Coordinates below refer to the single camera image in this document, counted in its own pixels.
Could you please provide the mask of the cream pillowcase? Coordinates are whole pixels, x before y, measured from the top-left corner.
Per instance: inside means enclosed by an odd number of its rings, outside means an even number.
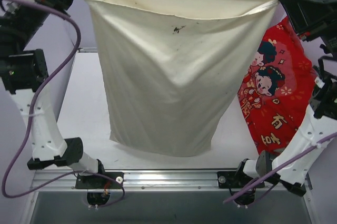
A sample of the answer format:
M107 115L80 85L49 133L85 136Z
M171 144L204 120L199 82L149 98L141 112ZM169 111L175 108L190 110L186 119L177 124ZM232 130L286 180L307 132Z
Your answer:
M110 138L133 149L204 153L278 0L84 0L102 69Z

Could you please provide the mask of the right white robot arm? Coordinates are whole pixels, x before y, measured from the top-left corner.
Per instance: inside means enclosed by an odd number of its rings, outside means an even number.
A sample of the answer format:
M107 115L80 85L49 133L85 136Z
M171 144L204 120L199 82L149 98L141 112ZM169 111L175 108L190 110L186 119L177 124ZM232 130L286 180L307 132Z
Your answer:
M298 38L318 37L325 55L315 67L314 89L301 125L284 151L275 156L266 151L257 160L243 160L234 172L242 189L228 198L235 201L254 191L264 181L281 183L289 192L304 196L309 168L336 137L336 76L324 69L324 61L336 62L336 0L278 0Z

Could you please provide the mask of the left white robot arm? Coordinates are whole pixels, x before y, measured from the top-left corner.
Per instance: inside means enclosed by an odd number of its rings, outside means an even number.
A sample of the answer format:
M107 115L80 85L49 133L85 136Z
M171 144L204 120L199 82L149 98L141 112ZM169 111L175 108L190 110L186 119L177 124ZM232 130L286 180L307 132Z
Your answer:
M1 80L27 127L24 142L30 142L33 150L28 168L69 167L88 176L93 187L102 187L106 174L101 161L84 152L80 138L61 136L48 89L55 73L48 72L44 52L26 49L49 15L71 21L67 10L73 0L1 1L8 2L1 17Z

